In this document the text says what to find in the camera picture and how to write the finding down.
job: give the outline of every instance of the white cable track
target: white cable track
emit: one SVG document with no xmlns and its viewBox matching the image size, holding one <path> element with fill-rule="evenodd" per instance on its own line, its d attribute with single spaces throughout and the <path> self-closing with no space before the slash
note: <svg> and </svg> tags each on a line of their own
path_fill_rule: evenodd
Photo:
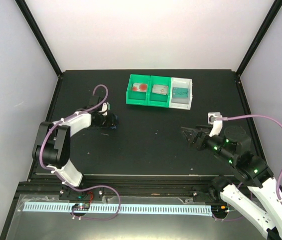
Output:
<svg viewBox="0 0 282 240">
<path fill-rule="evenodd" d="M 26 202 L 24 212 L 70 213 L 75 203 L 67 202 Z M 76 213 L 113 214 L 118 204 L 92 203 L 89 210 L 76 210 Z M 121 204 L 120 214 L 150 215 L 199 215 L 212 216 L 211 206 L 207 205 L 166 205 L 166 204 Z"/>
</svg>

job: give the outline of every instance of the white bracket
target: white bracket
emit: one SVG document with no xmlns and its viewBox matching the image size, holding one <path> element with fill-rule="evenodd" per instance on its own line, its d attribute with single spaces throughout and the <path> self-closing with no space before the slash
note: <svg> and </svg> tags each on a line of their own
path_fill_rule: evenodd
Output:
<svg viewBox="0 0 282 240">
<path fill-rule="evenodd" d="M 220 193 L 221 199 L 238 210 L 256 229 L 267 238 L 267 229 L 275 227 L 270 216 L 248 199 L 234 184 L 229 184 Z"/>
<path fill-rule="evenodd" d="M 213 128 L 210 132 L 210 137 L 214 136 L 214 135 L 219 135 L 222 127 L 223 127 L 223 121 L 221 120 L 214 120 L 214 118 L 216 117 L 222 117 L 220 112 L 209 112 L 207 114 L 207 121 L 210 125 L 213 125 Z"/>
<path fill-rule="evenodd" d="M 248 189 L 259 199 L 268 215 L 271 216 L 282 239 L 282 192 L 280 191 L 281 200 L 279 200 L 275 192 L 275 178 L 269 178 L 262 185 L 262 188 L 248 186 Z"/>
<path fill-rule="evenodd" d="M 70 159 L 61 169 L 51 165 L 48 167 L 53 169 L 51 173 L 58 173 L 64 179 L 62 182 L 64 185 L 78 187 L 82 181 L 83 175 L 77 171 Z"/>
</svg>

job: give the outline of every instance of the black metal beam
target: black metal beam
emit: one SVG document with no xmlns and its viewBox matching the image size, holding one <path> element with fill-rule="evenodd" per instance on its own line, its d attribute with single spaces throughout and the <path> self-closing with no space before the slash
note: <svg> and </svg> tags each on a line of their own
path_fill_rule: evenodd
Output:
<svg viewBox="0 0 282 240">
<path fill-rule="evenodd" d="M 241 79 L 240 79 L 239 76 L 236 77 L 235 84 L 236 84 L 236 88 L 237 88 L 237 91 L 238 91 L 239 96 L 240 96 L 240 100 L 241 100 L 241 103 L 242 103 L 242 106 L 243 106 L 244 114 L 249 115 L 249 114 L 251 114 L 251 110 L 250 110 L 249 104 L 247 102 L 246 95 L 245 95 L 245 92 L 244 92 L 244 89 L 243 89 L 243 86 L 242 86 L 242 82 L 241 82 Z M 252 142 L 254 144 L 256 154 L 265 160 L 265 155 L 264 155 L 264 152 L 263 152 L 263 149 L 262 149 L 260 138 L 257 134 L 257 130 L 256 130 L 256 127 L 255 127 L 254 120 L 253 120 L 253 118 L 249 117 L 249 118 L 246 118 L 246 121 L 247 121 L 247 125 L 250 129 L 251 138 L 252 138 Z"/>
<path fill-rule="evenodd" d="M 236 71 L 236 74 L 238 76 L 241 76 L 244 69 L 246 68 L 246 66 L 248 65 L 249 61 L 251 60 L 255 50 L 257 49 L 257 47 L 259 46 L 260 42 L 262 41 L 266 31 L 268 30 L 268 28 L 270 27 L 272 21 L 274 20 L 276 14 L 278 13 L 278 11 L 280 10 L 282 6 L 282 0 L 275 0 L 269 10 L 269 12 L 267 13 L 261 27 L 259 28 L 259 30 L 257 31 L 249 49 L 247 50 L 239 68 Z"/>
<path fill-rule="evenodd" d="M 39 42 L 40 46 L 42 47 L 47 59 L 50 61 L 55 73 L 57 76 L 60 76 L 62 74 L 62 71 L 57 64 L 52 51 L 50 50 L 47 42 L 45 41 L 45 38 L 43 37 L 43 34 L 37 25 L 29 7 L 27 6 L 25 0 L 15 0 L 17 5 L 19 6 L 20 10 L 22 11 L 27 23 L 29 24 L 30 28 L 32 29 L 37 41 Z"/>
</svg>

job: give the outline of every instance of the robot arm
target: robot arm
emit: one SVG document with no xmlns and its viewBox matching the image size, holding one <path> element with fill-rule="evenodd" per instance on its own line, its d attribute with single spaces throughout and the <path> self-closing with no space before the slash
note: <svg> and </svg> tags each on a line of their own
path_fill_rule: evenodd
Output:
<svg viewBox="0 0 282 240">
<path fill-rule="evenodd" d="M 101 98 L 93 95 L 90 99 L 90 108 L 100 103 Z M 59 124 L 49 137 L 47 144 L 43 150 L 43 163 L 50 170 L 51 173 L 57 174 L 64 181 L 62 184 L 82 188 L 84 176 L 80 173 L 70 160 L 70 146 L 71 137 L 89 127 L 99 128 L 116 128 L 118 123 L 117 117 L 111 113 L 110 105 L 108 102 L 96 108 L 92 112 L 83 112 L 86 108 L 79 109 L 75 112 L 76 116 L 70 120 L 61 119 L 62 123 Z M 55 125 L 55 122 L 43 122 L 40 124 L 36 141 L 33 148 L 33 159 L 39 161 L 39 155 L 44 138 L 47 132 Z"/>
<path fill-rule="evenodd" d="M 212 182 L 211 195 L 215 200 L 223 200 L 234 206 L 244 215 L 265 237 L 282 239 L 282 193 L 278 199 L 275 186 L 276 180 L 267 163 L 250 152 L 250 137 L 239 126 L 227 127 L 224 137 L 220 137 L 220 123 L 214 122 L 220 117 L 219 112 L 209 113 L 211 126 L 182 128 L 188 144 L 197 150 L 208 149 L 217 159 L 226 164 L 234 176 L 244 183 L 260 200 L 266 211 L 246 198 L 225 177 L 219 176 Z"/>
</svg>

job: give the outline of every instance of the red object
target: red object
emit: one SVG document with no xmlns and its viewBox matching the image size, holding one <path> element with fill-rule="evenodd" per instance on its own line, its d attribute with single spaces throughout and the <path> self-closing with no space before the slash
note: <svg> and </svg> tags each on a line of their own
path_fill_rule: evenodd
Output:
<svg viewBox="0 0 282 240">
<path fill-rule="evenodd" d="M 139 89 L 140 89 L 141 91 L 146 91 L 146 90 L 147 90 L 147 84 L 141 84 L 141 85 L 139 86 Z"/>
</svg>

